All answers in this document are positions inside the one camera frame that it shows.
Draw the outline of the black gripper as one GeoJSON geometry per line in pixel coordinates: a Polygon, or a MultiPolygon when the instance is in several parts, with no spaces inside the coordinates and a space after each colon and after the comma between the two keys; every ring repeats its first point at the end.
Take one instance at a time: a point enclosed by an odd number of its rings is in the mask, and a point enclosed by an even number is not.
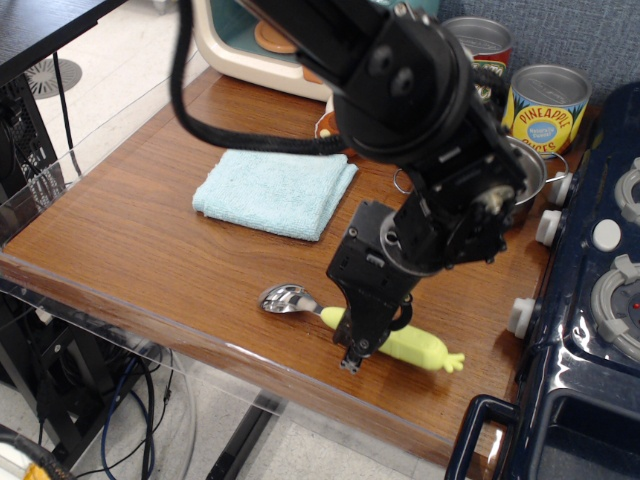
{"type": "Polygon", "coordinates": [[[397,267],[382,243],[381,228],[393,215],[377,201],[361,202],[327,269],[347,302],[333,343],[346,347],[340,368],[350,374],[412,318],[411,292],[420,278],[397,267]]]}

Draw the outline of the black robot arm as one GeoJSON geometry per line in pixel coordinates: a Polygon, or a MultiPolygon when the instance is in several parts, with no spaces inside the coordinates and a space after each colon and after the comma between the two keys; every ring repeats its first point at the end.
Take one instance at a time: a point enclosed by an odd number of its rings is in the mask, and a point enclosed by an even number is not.
{"type": "Polygon", "coordinates": [[[525,174],[475,89],[469,57],[428,15],[369,1],[247,8],[332,89],[346,146],[401,168],[413,185],[399,209],[361,203],[327,270],[347,301],[334,340],[354,372],[409,323],[422,278],[505,249],[525,174]]]}

